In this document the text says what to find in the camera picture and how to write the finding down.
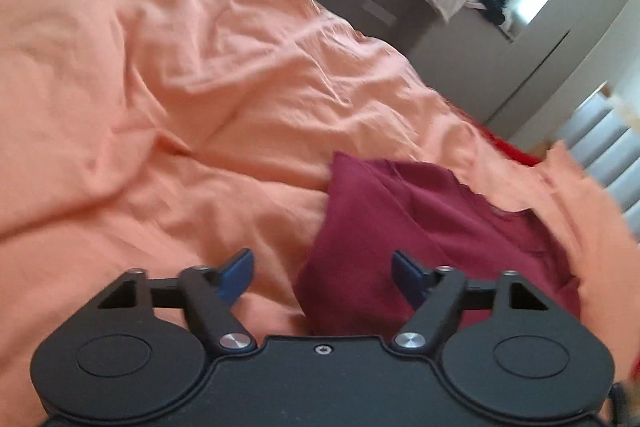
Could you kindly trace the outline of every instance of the white radiator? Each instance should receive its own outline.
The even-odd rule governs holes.
[[[564,140],[585,172],[610,192],[640,241],[640,134],[598,92],[574,112],[556,137]]]

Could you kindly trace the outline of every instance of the maroon cloth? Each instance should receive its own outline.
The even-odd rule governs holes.
[[[517,270],[579,315],[566,254],[532,210],[500,210],[437,165],[336,153],[326,220],[294,284],[312,332],[391,338],[414,313],[391,279],[396,250],[470,279]],[[487,317],[465,312],[461,326]]]

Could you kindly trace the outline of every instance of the orange blanket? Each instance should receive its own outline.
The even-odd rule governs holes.
[[[251,247],[236,313],[258,338],[303,333],[291,280],[335,150],[436,162],[535,209],[628,374],[640,255],[615,204],[562,146],[535,168],[501,156],[402,55],[312,0],[0,0],[0,21],[0,425],[44,418],[34,348],[129,267],[172,277]]]

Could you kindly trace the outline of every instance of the burgundy shirt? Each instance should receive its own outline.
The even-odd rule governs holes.
[[[314,334],[389,339],[409,320],[414,311],[391,279],[396,250],[470,279],[516,270],[579,316],[566,254],[532,210],[500,210],[434,164],[336,153],[326,220],[294,284]],[[465,312],[461,326],[486,317]]]

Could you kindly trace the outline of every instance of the circular cover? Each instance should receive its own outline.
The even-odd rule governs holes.
[[[550,332],[533,322],[490,319],[453,335],[442,351],[447,380],[476,405],[513,419],[549,421],[599,407],[613,377],[606,347],[577,323]]]
[[[158,319],[114,329],[61,328],[41,344],[31,378],[45,407],[84,423],[135,419],[170,406],[198,381],[206,357],[189,331]]]

